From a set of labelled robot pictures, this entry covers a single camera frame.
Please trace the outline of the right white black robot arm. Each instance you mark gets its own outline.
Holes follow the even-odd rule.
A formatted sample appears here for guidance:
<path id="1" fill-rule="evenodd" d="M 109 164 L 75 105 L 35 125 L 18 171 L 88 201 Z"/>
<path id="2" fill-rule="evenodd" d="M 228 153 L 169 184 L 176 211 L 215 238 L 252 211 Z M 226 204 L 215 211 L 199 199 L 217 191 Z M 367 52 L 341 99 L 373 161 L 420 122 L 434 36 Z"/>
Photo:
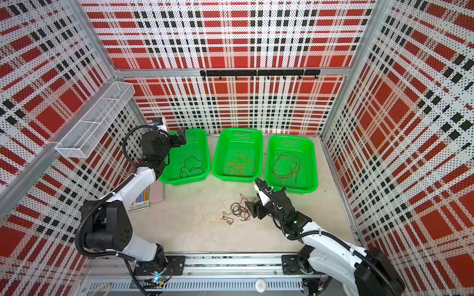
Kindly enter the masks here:
<path id="1" fill-rule="evenodd" d="M 286 239 L 302 243 L 296 260 L 306 274 L 318 272 L 339 281 L 348 296 L 401 296 L 406 285 L 386 254 L 365 249 L 329 233 L 297 211 L 284 189 L 255 180 L 258 200 L 247 202 L 253 218 L 271 217 Z"/>

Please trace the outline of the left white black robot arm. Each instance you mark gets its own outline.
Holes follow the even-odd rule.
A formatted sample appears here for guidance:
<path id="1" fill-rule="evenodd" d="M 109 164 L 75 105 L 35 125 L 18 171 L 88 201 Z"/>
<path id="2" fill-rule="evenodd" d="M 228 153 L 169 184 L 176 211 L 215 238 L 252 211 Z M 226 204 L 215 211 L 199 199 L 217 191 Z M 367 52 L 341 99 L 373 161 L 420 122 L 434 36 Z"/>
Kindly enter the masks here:
<path id="1" fill-rule="evenodd" d="M 85 201 L 81 206 L 81 221 L 75 232 L 77 251 L 86 257 L 115 256 L 131 262 L 149 263 L 157 272 L 169 263 L 161 245 L 151 243 L 133 231 L 128 209 L 139 195 L 163 174 L 170 164 L 170 151 L 187 143 L 186 130 L 170 134 L 164 125 L 132 128 L 124 137 L 122 152 L 128 156 L 129 137 L 140 129 L 143 159 L 135 163 L 130 157 L 132 173 L 110 193 L 97 201 Z"/>

